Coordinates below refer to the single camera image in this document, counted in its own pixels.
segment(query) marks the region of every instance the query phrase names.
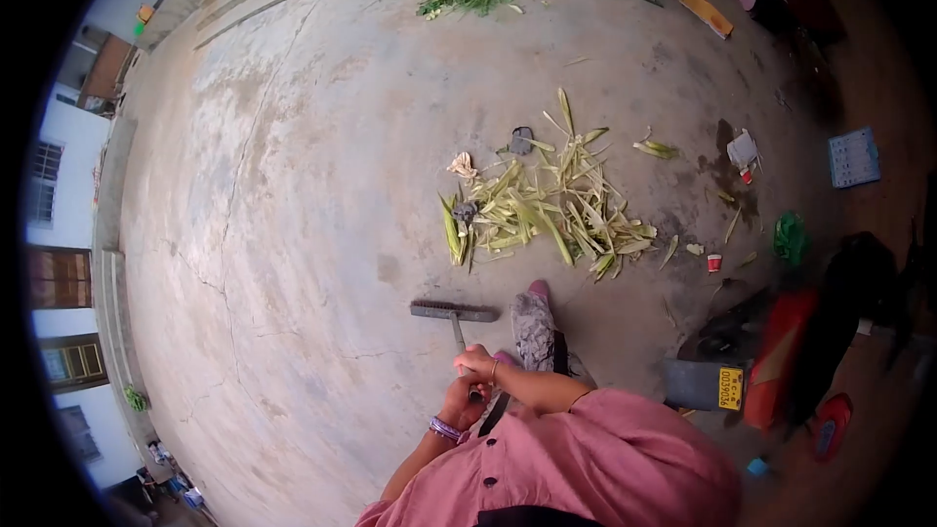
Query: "pink slipper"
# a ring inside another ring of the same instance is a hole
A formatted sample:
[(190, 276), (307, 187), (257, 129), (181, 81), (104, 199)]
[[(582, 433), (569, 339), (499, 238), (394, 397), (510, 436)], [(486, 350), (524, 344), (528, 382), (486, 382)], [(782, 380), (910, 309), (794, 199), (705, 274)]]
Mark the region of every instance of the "pink slipper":
[(506, 364), (509, 367), (517, 367), (520, 364), (517, 362), (517, 359), (514, 356), (505, 350), (498, 350), (495, 355), (492, 357), (495, 360), (498, 360), (501, 364)]
[(546, 304), (550, 305), (549, 300), (546, 299), (547, 295), (550, 293), (550, 288), (546, 286), (546, 281), (544, 281), (543, 279), (537, 279), (532, 284), (530, 284), (530, 287), (528, 287), (528, 291), (544, 298), (544, 301), (546, 301)]

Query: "purple bracelet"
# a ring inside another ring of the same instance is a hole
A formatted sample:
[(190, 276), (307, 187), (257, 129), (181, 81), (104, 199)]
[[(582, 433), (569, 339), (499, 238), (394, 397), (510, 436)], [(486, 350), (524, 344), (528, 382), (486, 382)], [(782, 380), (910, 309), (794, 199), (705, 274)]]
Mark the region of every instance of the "purple bracelet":
[(459, 439), (462, 438), (461, 431), (442, 421), (437, 416), (432, 416), (429, 418), (429, 428), (439, 433), (439, 435), (442, 437), (449, 438), (457, 444), (459, 443)]

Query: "license plate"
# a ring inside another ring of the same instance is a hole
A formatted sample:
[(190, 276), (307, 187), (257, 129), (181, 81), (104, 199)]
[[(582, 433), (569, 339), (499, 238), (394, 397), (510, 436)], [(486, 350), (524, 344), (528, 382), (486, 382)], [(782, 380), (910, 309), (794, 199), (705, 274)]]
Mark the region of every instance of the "license plate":
[(719, 406), (733, 411), (742, 408), (742, 369), (719, 369)]

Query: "red paper cup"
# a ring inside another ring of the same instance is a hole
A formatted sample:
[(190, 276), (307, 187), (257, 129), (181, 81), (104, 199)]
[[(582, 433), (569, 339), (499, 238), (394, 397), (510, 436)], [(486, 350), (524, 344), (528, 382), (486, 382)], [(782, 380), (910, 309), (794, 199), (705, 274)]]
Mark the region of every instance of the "red paper cup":
[(722, 268), (722, 255), (710, 254), (706, 257), (706, 264), (709, 267), (710, 273), (718, 273), (719, 269)]

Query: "blue crate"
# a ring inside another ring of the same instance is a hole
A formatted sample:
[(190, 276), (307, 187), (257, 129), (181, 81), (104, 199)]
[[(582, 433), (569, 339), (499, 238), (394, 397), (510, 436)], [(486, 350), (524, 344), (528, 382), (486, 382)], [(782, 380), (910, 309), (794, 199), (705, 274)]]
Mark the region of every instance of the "blue crate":
[(833, 187), (850, 188), (860, 183), (882, 179), (878, 165), (878, 148), (873, 142), (873, 130), (864, 127), (828, 141), (829, 173)]

